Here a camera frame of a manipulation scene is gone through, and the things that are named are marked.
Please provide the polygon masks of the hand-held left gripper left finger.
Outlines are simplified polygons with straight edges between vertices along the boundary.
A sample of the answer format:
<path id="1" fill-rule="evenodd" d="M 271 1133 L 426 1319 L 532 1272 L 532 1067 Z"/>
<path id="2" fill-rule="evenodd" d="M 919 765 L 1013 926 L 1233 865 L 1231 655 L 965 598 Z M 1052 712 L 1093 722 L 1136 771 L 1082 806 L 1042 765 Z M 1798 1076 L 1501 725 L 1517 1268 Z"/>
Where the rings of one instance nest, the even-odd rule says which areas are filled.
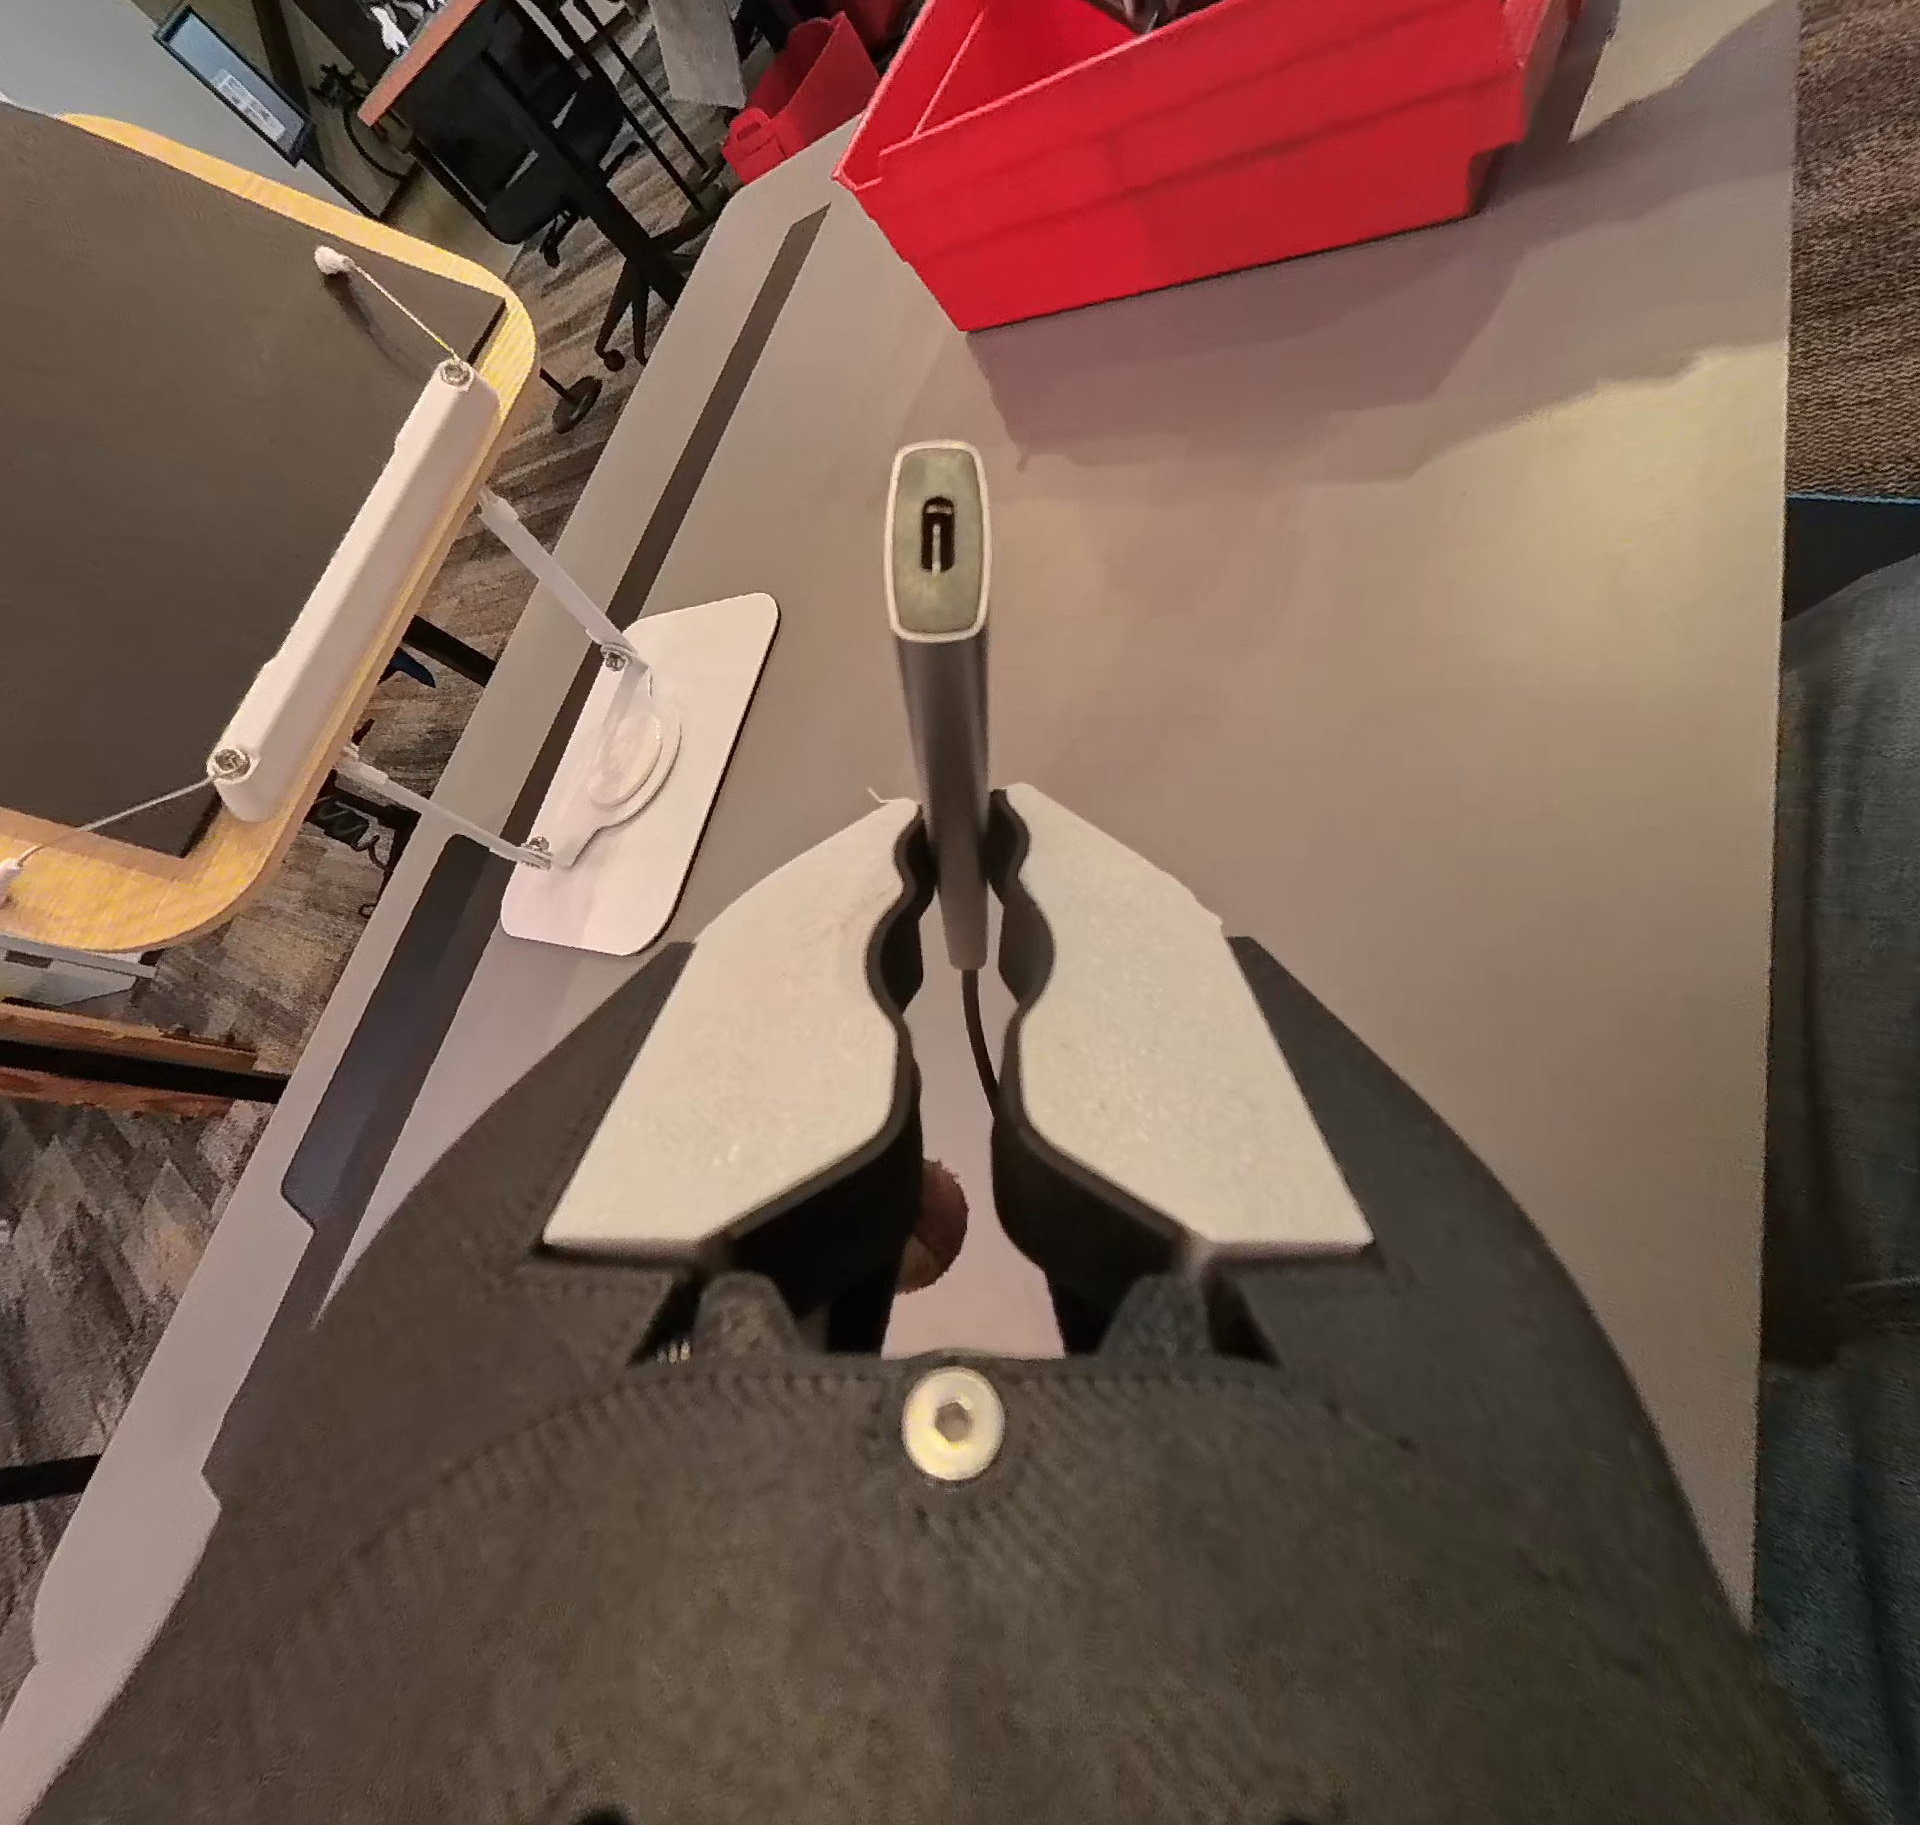
<path id="1" fill-rule="evenodd" d="M 852 1181 L 905 1130 L 919 806 L 882 800 L 699 934 L 542 1242 L 718 1257 Z"/>

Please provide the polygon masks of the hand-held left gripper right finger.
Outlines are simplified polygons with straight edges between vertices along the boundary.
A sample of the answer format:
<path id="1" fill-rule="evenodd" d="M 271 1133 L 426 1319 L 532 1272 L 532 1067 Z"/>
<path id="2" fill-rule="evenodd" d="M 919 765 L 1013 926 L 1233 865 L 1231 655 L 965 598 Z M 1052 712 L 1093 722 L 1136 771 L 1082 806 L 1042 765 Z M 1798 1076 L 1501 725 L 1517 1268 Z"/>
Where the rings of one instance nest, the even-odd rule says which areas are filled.
<path id="1" fill-rule="evenodd" d="M 1374 1231 L 1224 921 L 1084 816 L 995 804 L 1004 1228 L 1043 1266 L 1362 1254 Z"/>

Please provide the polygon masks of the grey usb hub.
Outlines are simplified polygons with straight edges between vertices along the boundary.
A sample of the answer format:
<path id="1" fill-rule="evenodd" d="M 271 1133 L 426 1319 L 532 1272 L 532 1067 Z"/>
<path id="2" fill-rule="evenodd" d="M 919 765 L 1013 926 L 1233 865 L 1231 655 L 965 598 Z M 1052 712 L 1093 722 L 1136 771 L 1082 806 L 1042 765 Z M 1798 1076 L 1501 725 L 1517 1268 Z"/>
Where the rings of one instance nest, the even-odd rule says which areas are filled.
<path id="1" fill-rule="evenodd" d="M 948 960 L 974 976 L 991 949 L 993 577 L 988 474 L 974 447 L 899 450 L 881 570 Z"/>

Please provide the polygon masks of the red plastic bin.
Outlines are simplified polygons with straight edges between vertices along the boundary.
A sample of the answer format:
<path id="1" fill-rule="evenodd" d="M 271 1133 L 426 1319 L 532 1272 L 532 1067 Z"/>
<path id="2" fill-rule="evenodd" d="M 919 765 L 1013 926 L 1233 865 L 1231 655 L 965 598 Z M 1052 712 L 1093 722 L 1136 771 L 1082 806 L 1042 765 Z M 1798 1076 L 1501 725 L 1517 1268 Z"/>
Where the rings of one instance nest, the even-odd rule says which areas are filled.
<path id="1" fill-rule="evenodd" d="M 1583 0 L 926 0 L 835 183 L 982 333 L 1471 217 Z"/>

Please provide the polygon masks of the white stand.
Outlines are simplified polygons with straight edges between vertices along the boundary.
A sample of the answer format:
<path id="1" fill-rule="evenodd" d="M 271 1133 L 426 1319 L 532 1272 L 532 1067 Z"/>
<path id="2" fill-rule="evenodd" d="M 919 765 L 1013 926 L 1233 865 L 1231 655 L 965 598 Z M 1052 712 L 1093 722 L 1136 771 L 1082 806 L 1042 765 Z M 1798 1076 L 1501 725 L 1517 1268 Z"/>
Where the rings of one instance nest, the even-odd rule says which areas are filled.
<path id="1" fill-rule="evenodd" d="M 581 623 L 599 675 L 527 840 L 505 840 L 464 815 L 448 812 L 445 826 L 508 860 L 517 887 L 554 880 L 562 887 L 554 902 L 572 900 L 581 912 L 592 911 L 592 896 L 607 878 L 603 858 L 640 854 L 656 882 L 649 898 L 665 919 L 686 882 L 700 819 L 727 769 L 728 747 L 714 738 L 742 728 L 777 613 L 762 594 L 725 602 L 722 625 L 707 623 L 694 643 L 707 655 L 719 647 L 727 653 L 719 662 L 683 664 L 686 686 L 671 689 L 676 674 L 658 630 L 618 628 L 609 608 L 562 572 L 502 498 L 479 489 L 472 509 L 533 572 L 541 589 Z M 351 743 L 336 771 L 388 788 L 408 809 L 429 809 L 357 758 Z"/>

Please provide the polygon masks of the wooden beam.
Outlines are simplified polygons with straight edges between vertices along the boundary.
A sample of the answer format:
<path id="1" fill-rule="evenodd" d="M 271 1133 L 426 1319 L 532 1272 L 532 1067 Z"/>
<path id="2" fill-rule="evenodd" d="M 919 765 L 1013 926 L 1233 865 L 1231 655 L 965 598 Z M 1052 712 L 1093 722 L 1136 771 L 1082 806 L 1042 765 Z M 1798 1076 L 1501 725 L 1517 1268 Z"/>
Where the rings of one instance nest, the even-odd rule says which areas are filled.
<path id="1" fill-rule="evenodd" d="M 219 1119 L 276 1105 L 289 1076 L 250 1051 L 139 1023 L 2 1006 L 2 1099 L 112 1116 Z"/>

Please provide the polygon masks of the person's blue jeans leg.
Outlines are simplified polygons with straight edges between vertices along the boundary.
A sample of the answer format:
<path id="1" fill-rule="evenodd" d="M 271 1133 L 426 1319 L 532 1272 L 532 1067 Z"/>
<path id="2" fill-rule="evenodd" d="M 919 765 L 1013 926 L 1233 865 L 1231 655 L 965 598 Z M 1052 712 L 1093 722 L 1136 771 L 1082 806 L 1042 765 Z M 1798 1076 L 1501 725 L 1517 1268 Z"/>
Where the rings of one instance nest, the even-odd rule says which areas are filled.
<path id="1" fill-rule="evenodd" d="M 1758 1626 L 1869 1821 L 1917 1816 L 1917 569 L 1784 623 Z"/>

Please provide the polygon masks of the dark board with wooden rim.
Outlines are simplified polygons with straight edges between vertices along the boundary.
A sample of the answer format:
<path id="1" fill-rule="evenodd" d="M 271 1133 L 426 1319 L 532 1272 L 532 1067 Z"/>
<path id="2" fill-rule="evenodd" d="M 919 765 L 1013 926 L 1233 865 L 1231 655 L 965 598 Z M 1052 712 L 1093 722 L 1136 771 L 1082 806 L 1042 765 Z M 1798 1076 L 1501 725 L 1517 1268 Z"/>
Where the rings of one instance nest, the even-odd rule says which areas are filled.
<path id="1" fill-rule="evenodd" d="M 513 289 L 4 106 L 4 933 L 168 949 L 279 867 L 492 472 Z"/>

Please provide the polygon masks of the black office chair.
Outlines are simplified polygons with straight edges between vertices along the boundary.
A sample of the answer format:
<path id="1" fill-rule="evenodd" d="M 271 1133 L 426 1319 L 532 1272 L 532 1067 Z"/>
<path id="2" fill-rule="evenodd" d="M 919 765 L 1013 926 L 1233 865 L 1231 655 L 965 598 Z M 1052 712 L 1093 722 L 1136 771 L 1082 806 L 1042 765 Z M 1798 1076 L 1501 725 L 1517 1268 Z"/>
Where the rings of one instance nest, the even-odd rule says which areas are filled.
<path id="1" fill-rule="evenodd" d="M 618 255 L 613 300 L 594 340 L 618 373 L 649 352 L 656 304 L 680 302 L 688 264 L 614 194 L 614 174 L 646 143 L 609 74 L 549 37 L 527 0 L 479 0 L 439 17 L 380 81 L 386 112 L 414 136 L 426 170 L 504 245 L 590 226 Z"/>

